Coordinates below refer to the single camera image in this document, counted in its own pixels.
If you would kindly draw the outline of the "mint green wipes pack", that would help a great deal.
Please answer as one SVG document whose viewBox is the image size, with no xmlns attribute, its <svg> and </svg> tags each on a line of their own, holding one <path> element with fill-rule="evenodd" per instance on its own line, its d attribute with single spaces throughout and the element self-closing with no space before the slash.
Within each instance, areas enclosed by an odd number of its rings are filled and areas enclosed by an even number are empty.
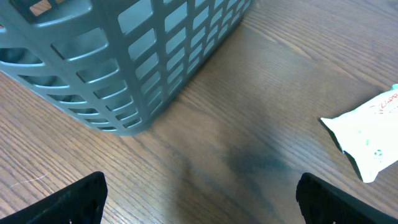
<svg viewBox="0 0 398 224">
<path fill-rule="evenodd" d="M 358 166 L 364 183 L 397 161 L 397 85 L 355 110 L 335 118 L 321 118 L 343 153 Z"/>
</svg>

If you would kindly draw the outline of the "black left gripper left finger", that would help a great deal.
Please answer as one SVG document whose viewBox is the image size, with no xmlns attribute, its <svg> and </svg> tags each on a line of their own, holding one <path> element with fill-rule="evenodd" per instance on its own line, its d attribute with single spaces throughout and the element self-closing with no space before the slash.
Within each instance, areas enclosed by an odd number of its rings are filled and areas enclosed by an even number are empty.
<svg viewBox="0 0 398 224">
<path fill-rule="evenodd" d="M 12 215 L 1 224 L 100 224 L 108 194 L 106 179 L 96 171 Z"/>
</svg>

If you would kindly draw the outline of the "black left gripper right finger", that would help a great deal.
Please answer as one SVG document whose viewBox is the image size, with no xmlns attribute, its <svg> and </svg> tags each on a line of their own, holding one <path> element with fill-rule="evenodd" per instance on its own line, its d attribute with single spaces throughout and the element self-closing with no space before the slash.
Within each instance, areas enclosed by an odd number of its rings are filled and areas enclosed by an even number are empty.
<svg viewBox="0 0 398 224">
<path fill-rule="evenodd" d="M 306 172 L 297 185 L 296 201 L 309 224 L 397 224 L 397 219 Z"/>
</svg>

